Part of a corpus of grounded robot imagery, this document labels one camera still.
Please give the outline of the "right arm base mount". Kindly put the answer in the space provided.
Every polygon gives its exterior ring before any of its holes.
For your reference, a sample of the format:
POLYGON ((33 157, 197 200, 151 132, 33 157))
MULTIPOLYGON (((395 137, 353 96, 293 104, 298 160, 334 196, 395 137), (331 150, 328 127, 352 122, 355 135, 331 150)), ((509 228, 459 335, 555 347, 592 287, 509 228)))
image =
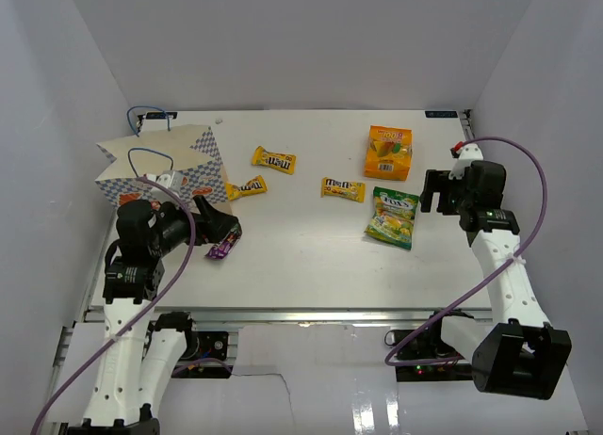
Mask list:
POLYGON ((452 361, 455 356, 458 353, 449 346, 432 341, 429 334, 420 334, 394 356, 396 363, 411 363, 395 367, 397 382, 471 380, 471 365, 465 360, 452 361))

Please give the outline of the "blue checkered paper bag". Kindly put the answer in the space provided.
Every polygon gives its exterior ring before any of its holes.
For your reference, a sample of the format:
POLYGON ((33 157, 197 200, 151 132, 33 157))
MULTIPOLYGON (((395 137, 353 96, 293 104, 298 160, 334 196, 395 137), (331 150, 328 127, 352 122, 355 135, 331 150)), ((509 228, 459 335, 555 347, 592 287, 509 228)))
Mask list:
POLYGON ((102 141, 97 147, 110 164, 95 183, 115 207, 141 199, 158 205, 159 191, 140 180, 145 177, 163 181, 192 210, 193 199, 203 197, 216 209, 232 212, 226 169, 209 125, 170 121, 163 129, 102 141))

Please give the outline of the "orange gummy candy bag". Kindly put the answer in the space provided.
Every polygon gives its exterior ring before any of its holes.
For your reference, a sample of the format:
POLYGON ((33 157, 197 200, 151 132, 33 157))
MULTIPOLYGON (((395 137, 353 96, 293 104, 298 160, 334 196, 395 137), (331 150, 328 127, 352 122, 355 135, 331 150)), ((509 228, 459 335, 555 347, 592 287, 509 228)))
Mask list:
POLYGON ((413 132, 410 129, 371 125, 364 175, 406 181, 412 166, 413 132))

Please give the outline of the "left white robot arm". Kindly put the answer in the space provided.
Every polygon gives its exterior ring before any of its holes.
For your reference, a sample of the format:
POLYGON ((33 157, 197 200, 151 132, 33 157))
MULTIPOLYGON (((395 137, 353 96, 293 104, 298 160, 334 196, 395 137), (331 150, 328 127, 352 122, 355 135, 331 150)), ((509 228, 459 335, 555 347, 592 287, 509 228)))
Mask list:
POLYGON ((105 340, 81 423, 70 434, 157 434, 162 397, 176 364, 193 356, 199 335, 186 312, 153 320, 162 291, 164 257, 186 245, 218 244, 240 225, 237 217, 195 197, 196 212, 166 201, 130 201, 117 211, 118 238, 106 253, 105 340))

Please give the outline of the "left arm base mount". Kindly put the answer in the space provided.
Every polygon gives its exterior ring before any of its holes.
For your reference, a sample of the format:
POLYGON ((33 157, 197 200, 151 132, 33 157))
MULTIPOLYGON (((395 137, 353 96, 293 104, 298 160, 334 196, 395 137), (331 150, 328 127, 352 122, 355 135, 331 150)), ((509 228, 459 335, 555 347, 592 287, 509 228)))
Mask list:
MULTIPOLYGON (((176 332, 177 330, 174 329, 148 331, 145 338, 142 360, 145 361, 150 355, 151 348, 155 342, 161 344, 163 340, 167 340, 168 335, 175 334, 176 332)), ((186 349, 178 360, 177 365, 192 363, 200 359, 226 360, 229 337, 227 331, 188 332, 180 330, 180 333, 185 336, 186 349)))

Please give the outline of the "purple candy bar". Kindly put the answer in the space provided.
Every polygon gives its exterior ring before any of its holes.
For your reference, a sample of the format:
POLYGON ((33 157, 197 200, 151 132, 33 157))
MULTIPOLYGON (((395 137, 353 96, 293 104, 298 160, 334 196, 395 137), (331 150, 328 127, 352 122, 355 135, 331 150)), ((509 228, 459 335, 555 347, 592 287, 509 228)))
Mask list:
POLYGON ((242 233, 240 231, 231 231, 218 244, 213 245, 205 255, 211 260, 223 260, 239 241, 242 233))

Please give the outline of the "yellow m&m pack top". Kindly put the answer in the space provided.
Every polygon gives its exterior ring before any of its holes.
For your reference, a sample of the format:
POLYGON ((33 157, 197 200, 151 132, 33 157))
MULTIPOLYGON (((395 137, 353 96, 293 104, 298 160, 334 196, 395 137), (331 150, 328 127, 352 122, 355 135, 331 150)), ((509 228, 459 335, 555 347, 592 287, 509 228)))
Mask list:
POLYGON ((296 156, 269 152, 264 147, 258 146, 253 153, 251 163, 253 166, 268 167, 292 175, 295 172, 296 156))

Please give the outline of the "yellow m&m pack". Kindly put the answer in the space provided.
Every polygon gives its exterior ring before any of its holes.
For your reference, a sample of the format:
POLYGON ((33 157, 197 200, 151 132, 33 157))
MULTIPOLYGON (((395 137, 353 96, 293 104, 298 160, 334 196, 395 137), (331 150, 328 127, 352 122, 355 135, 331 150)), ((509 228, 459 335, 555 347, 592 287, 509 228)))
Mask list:
POLYGON ((337 181, 325 177, 321 181, 321 196, 334 196, 362 203, 365 200, 366 185, 362 182, 337 181))
POLYGON ((229 201, 235 201, 243 197, 249 197, 266 193, 268 186, 261 175, 253 177, 245 185, 225 184, 225 189, 229 201))
POLYGON ((253 166, 268 167, 292 175, 295 172, 296 156, 269 152, 264 147, 258 146, 253 153, 251 163, 253 166))

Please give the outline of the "green fox's candy bag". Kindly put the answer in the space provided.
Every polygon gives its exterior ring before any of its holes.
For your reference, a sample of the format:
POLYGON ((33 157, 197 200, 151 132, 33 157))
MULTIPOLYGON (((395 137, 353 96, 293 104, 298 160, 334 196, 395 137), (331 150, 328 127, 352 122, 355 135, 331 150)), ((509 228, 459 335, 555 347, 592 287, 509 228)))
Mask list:
POLYGON ((373 188, 373 216, 365 234, 373 239, 411 250, 419 197, 393 189, 373 188))

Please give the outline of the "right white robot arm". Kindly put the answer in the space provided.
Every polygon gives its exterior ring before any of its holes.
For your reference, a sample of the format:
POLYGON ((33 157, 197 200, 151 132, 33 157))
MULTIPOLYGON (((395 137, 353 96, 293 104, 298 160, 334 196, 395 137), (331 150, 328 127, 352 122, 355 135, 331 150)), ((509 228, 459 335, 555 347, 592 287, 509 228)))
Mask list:
POLYGON ((506 170, 475 160, 458 172, 430 169, 420 196, 421 211, 458 216, 486 286, 493 326, 454 309, 425 335, 427 350, 445 359, 452 352, 471 365, 475 387, 483 392, 548 400, 571 352, 565 330, 552 327, 531 288, 519 251, 519 226, 502 208, 506 170))

